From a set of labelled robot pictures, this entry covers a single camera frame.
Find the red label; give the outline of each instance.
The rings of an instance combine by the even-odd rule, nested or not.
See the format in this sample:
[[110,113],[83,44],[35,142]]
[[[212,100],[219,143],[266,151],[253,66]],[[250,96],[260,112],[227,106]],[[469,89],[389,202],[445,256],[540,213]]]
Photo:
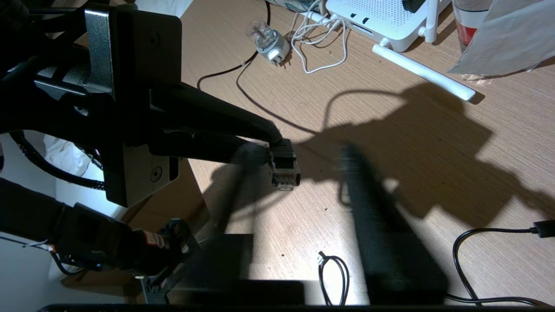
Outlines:
[[461,25],[457,20],[455,20],[455,23],[457,24],[457,32],[458,32],[459,39],[466,46],[469,45],[470,40],[472,40],[472,37],[474,37],[474,34],[476,33],[476,30],[478,30],[478,28],[465,27]]

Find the white antenna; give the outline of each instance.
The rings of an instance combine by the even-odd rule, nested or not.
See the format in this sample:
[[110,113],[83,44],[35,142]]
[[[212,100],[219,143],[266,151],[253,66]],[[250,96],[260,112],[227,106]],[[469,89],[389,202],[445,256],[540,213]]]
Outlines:
[[424,37],[426,42],[432,43],[436,40],[437,35],[437,7],[440,0],[428,0],[428,16],[426,17],[426,26],[422,26],[418,30],[418,35]]

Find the bottle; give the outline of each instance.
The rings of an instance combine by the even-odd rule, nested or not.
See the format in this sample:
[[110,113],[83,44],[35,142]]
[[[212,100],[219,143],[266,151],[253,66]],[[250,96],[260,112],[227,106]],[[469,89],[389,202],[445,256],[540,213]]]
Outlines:
[[493,0],[453,0],[455,23],[461,52],[466,50],[472,37],[486,17]]

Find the white wall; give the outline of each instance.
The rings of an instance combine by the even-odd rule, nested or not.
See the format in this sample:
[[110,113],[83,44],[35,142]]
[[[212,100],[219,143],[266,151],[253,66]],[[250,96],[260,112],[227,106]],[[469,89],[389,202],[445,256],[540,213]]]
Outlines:
[[[26,132],[26,137],[44,153],[42,135]],[[4,151],[4,170],[0,178],[54,197],[56,180],[31,164],[7,134],[0,135]],[[123,303],[116,296],[88,293],[63,287],[48,279],[51,256],[36,248],[21,248],[16,243],[0,240],[0,311],[36,311],[53,303]]]

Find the desk surface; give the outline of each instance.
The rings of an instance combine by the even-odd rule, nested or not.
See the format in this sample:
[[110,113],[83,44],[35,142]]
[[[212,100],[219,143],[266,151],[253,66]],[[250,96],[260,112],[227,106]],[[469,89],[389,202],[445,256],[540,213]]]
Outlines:
[[[405,53],[443,73],[460,55],[452,10],[446,11],[436,44],[419,39]],[[196,85],[201,76],[242,63],[254,48],[244,29],[265,16],[260,0],[194,1],[182,18],[183,81]],[[271,26],[282,34],[293,16],[271,6]],[[347,61],[311,75],[295,54],[282,67],[257,57],[239,79],[252,100],[236,86],[241,71],[203,81],[204,91],[273,120],[294,142],[302,171],[298,188],[268,190],[256,217],[252,207],[238,211],[229,231],[256,225],[251,278],[317,280],[323,250],[349,266],[347,303],[367,303],[352,215],[338,195],[339,151],[353,142],[390,177],[407,218],[450,277],[451,293],[468,297],[451,259],[459,234],[486,226],[529,228],[555,218],[555,67],[491,79],[448,74],[485,96],[474,105],[373,54],[373,44],[350,32]],[[309,68],[342,57],[333,38],[301,50]],[[191,166],[210,206],[221,165],[192,160]],[[555,304],[553,255],[555,239],[482,234],[464,243],[461,263],[480,297]],[[326,284],[336,302],[341,283],[334,270],[326,269]],[[314,300],[323,303],[319,294]]]

